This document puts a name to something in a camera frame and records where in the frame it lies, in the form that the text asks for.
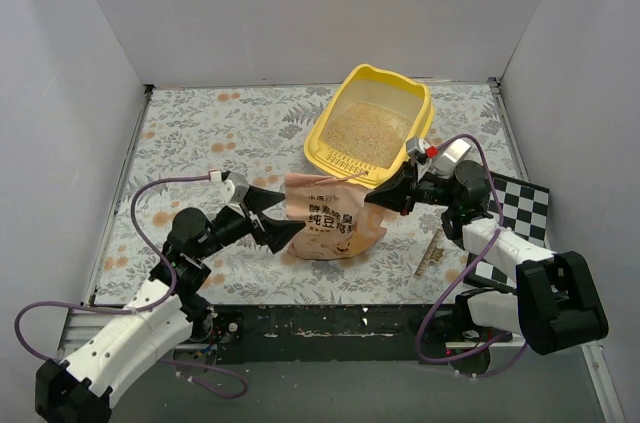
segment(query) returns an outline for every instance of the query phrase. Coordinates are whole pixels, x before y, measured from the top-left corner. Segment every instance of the yellow bin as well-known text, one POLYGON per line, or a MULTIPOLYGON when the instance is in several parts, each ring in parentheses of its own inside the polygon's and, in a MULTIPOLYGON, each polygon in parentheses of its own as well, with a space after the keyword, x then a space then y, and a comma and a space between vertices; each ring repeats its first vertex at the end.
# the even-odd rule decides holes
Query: yellow bin
POLYGON ((405 145, 389 168, 374 166, 352 158, 329 146, 323 140, 323 132, 335 118, 343 115, 356 102, 377 105, 413 121, 404 141, 414 136, 424 138, 433 121, 434 108, 429 88, 391 71, 380 70, 371 65, 356 67, 340 86, 329 106, 322 112, 311 133, 304 142, 304 154, 318 169, 338 177, 367 172, 354 183, 375 188, 398 171, 407 159, 405 145))

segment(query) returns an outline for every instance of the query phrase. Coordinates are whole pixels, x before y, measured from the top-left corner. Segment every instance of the black and white checkered board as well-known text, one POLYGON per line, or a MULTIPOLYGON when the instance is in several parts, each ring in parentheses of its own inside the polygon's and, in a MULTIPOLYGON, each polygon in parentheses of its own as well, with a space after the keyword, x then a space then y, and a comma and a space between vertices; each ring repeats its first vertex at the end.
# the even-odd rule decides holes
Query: black and white checkered board
MULTIPOLYGON (((508 176, 492 173, 496 194, 504 213, 504 226, 511 228, 517 235, 538 245, 544 246, 547 228, 547 210, 549 208, 549 189, 517 180, 508 176)), ((498 217, 498 207, 491 196, 489 212, 498 217)), ((467 264, 475 255, 469 255, 467 264)), ((513 290, 515 282, 507 275, 484 261, 467 275, 465 283, 477 287, 494 287, 513 290)))

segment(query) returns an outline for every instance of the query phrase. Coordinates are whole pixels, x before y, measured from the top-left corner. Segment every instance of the wall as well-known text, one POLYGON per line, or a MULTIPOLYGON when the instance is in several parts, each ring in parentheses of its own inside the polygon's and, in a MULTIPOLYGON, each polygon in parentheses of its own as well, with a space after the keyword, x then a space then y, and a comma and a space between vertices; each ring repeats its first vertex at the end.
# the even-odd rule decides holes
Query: wall
MULTIPOLYGON (((40 362, 14 316, 82 297, 144 99, 95 0, 0 0, 0 48, 0 408, 24 422, 40 362)), ((64 318, 28 315, 29 342, 54 355, 64 318)))
POLYGON ((504 72, 540 0, 98 0, 144 83, 338 82, 504 72))
POLYGON ((504 76, 533 181, 552 195, 557 250, 590 264, 611 325, 605 357, 640 421, 640 0, 542 0, 504 76))

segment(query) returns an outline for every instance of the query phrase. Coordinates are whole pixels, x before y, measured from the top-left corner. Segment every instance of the leaf pattern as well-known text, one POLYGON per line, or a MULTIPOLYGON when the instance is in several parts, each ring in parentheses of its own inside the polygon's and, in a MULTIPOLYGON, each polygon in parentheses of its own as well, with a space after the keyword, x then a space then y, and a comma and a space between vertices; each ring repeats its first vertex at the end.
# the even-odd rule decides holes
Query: leaf pattern
MULTIPOLYGON (((157 262, 129 216, 131 197, 141 186, 162 177, 220 168, 281 191, 285 173, 317 173, 304 157, 304 139, 336 89, 311 85, 156 90, 102 255, 96 303, 129 301, 157 262)), ((491 168, 515 176, 489 87, 452 84, 430 89, 436 113, 427 138, 438 144, 472 133, 481 141, 491 168)), ((475 152, 471 157, 478 159, 475 152)), ((140 198, 138 220, 161 246, 172 218, 189 206, 213 217, 222 198, 206 183, 162 185, 140 198)), ((440 227, 441 212, 420 205, 406 217, 388 218, 383 223, 387 235, 365 255, 350 260, 292 261, 284 252, 272 255, 244 238, 206 260, 212 271, 200 293, 213 304, 432 303, 449 284, 447 271, 462 270, 466 256, 442 240, 442 261, 431 264, 422 278, 413 275, 440 227)), ((284 206, 268 214, 283 218, 284 206)))

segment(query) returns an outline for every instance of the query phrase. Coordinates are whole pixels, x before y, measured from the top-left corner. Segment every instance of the plastic bag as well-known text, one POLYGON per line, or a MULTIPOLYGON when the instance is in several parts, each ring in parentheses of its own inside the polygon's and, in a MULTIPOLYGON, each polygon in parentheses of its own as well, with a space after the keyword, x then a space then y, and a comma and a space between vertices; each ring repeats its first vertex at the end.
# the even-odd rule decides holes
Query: plastic bag
POLYGON ((307 226, 289 244, 291 256, 304 260, 350 258, 371 248, 387 229, 386 210, 364 202, 366 188, 347 182, 353 178, 285 175, 287 217, 307 226))

